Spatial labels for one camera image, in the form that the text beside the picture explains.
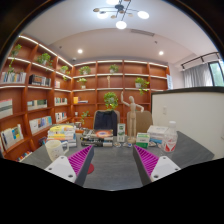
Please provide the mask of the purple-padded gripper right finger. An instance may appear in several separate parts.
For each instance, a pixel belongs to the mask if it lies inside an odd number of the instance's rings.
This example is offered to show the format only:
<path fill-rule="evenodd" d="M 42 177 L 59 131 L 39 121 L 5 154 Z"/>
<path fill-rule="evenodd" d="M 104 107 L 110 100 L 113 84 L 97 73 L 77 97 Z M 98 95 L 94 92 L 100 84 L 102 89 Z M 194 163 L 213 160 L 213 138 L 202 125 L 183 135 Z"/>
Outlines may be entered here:
<path fill-rule="evenodd" d="M 133 156 L 143 185 L 180 170 L 180 167 L 167 156 L 158 157 L 137 145 L 133 147 Z"/>

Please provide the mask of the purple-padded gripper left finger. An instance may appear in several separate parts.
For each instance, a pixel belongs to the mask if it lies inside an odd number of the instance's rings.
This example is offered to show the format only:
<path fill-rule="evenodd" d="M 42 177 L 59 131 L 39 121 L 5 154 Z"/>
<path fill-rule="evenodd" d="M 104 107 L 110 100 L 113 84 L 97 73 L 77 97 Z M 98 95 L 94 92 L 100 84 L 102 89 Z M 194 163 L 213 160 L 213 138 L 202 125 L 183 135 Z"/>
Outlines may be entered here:
<path fill-rule="evenodd" d="M 68 157 L 60 156 L 46 168 L 46 171 L 82 186 L 93 156 L 94 147 L 90 145 Z"/>

